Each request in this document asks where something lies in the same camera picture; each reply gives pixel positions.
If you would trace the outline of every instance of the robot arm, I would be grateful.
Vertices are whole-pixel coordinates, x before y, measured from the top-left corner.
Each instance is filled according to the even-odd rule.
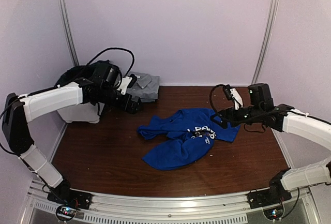
[[[317,143],[331,151],[331,123],[303,113],[292,106],[281,104],[274,106],[267,84],[254,84],[248,87],[251,106],[232,107],[217,111],[210,97],[212,108],[216,112],[212,121],[226,127],[239,124],[261,123],[280,132],[292,133]],[[224,85],[225,95],[233,88]],[[280,198],[290,199],[289,190],[312,186],[321,183],[331,183],[331,157],[323,161],[278,173],[269,183],[270,189],[249,194],[251,208],[277,203]]]
[[[87,102],[102,102],[136,113],[142,108],[140,98],[126,94],[126,89],[134,83],[134,76],[122,78],[115,86],[118,73],[118,67],[100,63],[89,79],[78,78],[62,87],[7,96],[2,123],[5,138],[12,152],[50,188],[49,200],[70,205],[76,199],[80,202],[80,208],[88,209],[91,195],[70,190],[70,183],[35,145],[27,124],[44,114]]]

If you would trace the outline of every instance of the white container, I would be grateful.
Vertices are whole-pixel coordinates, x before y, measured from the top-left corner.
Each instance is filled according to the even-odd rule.
[[[104,107],[103,103],[100,103],[100,111],[102,112]],[[63,109],[59,109],[58,113],[66,123],[72,122],[89,122],[96,124],[100,121],[98,115],[98,105],[95,106],[91,103],[79,104],[76,106],[69,106]]]

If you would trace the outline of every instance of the gray cloth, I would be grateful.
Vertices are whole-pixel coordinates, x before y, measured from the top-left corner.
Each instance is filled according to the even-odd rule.
[[[142,102],[152,102],[158,99],[160,77],[146,73],[132,72],[137,76],[137,81],[126,92],[132,96],[140,97]]]

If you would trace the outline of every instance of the blue t-shirt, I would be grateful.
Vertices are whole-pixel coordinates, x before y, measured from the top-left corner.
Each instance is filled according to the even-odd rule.
[[[214,145],[214,140],[233,142],[239,126],[224,129],[210,120],[215,112],[207,108],[182,109],[161,119],[152,117],[148,126],[137,132],[146,140],[167,135],[169,140],[158,145],[142,159],[158,170],[174,170],[203,157]]]

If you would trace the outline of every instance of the brown wooden table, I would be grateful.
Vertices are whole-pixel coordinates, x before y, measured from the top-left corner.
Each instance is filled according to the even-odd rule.
[[[145,141],[136,133],[153,115],[168,117],[182,108],[209,108],[211,87],[161,87],[159,100],[130,115],[107,113],[98,124],[72,123],[57,150],[53,164],[73,188],[138,197],[217,195],[268,186],[287,164],[270,129],[263,134],[241,127],[233,143],[216,141],[200,160],[174,171],[158,171],[141,158],[166,137]],[[248,105],[246,88],[238,88]],[[231,107],[221,89],[214,102]]]

